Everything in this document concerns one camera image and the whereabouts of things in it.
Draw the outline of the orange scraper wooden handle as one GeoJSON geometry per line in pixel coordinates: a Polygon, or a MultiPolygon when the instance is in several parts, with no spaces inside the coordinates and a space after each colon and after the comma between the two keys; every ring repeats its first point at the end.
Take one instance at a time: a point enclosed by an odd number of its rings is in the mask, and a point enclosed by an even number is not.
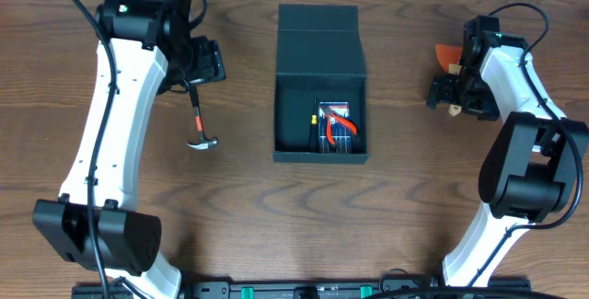
{"type": "Polygon", "coordinates": [[[461,110],[458,74],[461,70],[459,64],[462,48],[446,44],[436,44],[435,52],[438,63],[445,71],[444,75],[436,76],[440,78],[439,103],[448,104],[448,113],[455,117],[461,110]]]}

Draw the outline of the small claw hammer black grip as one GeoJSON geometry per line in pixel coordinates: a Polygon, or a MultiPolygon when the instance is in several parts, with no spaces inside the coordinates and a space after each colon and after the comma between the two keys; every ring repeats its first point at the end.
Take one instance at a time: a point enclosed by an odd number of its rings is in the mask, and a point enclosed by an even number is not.
{"type": "Polygon", "coordinates": [[[216,147],[218,145],[218,139],[216,137],[209,139],[206,137],[203,123],[202,123],[202,113],[200,109],[200,100],[198,95],[197,86],[189,85],[189,95],[191,98],[191,105],[194,110],[194,118],[196,123],[197,132],[199,134],[199,142],[187,142],[187,146],[195,149],[195,150],[208,150],[216,147]]]}

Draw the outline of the precision screwdriver set case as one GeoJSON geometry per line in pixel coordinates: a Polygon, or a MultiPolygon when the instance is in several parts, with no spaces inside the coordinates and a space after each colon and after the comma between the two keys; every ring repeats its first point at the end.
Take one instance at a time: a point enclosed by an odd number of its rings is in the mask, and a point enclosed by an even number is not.
{"type": "Polygon", "coordinates": [[[348,102],[319,102],[318,103],[318,151],[321,154],[350,154],[352,152],[352,136],[347,129],[340,125],[333,126],[333,135],[337,146],[332,148],[326,138],[326,118],[320,106],[330,106],[342,116],[351,120],[350,107],[348,102]]]}

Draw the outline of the red handled cutting pliers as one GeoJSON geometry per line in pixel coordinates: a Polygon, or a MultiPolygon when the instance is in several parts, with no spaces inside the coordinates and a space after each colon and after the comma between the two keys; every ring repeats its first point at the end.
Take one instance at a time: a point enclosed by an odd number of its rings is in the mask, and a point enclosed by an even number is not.
{"type": "Polygon", "coordinates": [[[332,148],[337,146],[336,140],[333,135],[333,126],[340,125],[344,129],[347,129],[352,136],[356,136],[358,134],[357,126],[346,117],[342,116],[339,112],[337,112],[334,108],[330,106],[320,106],[319,107],[324,117],[326,118],[326,138],[328,140],[329,145],[332,148]]]}

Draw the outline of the black yellow screwdriver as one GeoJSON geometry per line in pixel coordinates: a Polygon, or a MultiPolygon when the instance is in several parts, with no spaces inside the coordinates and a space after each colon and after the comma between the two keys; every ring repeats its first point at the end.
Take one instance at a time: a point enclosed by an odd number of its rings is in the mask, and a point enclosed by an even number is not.
{"type": "Polygon", "coordinates": [[[309,151],[315,153],[318,148],[318,101],[314,99],[309,134],[309,151]]]}

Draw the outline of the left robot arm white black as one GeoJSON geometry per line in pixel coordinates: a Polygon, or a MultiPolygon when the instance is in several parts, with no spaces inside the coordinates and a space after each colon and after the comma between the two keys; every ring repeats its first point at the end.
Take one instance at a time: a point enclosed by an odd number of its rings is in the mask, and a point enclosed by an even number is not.
{"type": "Polygon", "coordinates": [[[194,36],[191,0],[105,0],[87,21],[98,67],[87,122],[54,201],[39,200],[33,223],[65,261],[100,278],[100,298],[189,298],[191,284],[160,250],[159,218],[139,213],[144,138],[158,95],[225,79],[215,40],[194,36]]]}

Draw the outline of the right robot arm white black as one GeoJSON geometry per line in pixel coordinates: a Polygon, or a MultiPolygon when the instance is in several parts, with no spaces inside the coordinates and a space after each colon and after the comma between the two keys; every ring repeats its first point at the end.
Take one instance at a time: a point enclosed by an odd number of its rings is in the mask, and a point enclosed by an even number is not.
{"type": "Polygon", "coordinates": [[[445,73],[433,79],[427,106],[502,121],[479,172],[477,214],[443,260],[447,286],[487,286],[515,242],[547,228],[545,218],[569,205],[580,184],[588,127],[551,100],[530,51],[524,38],[501,33],[495,16],[468,21],[462,46],[436,48],[445,73]]]}

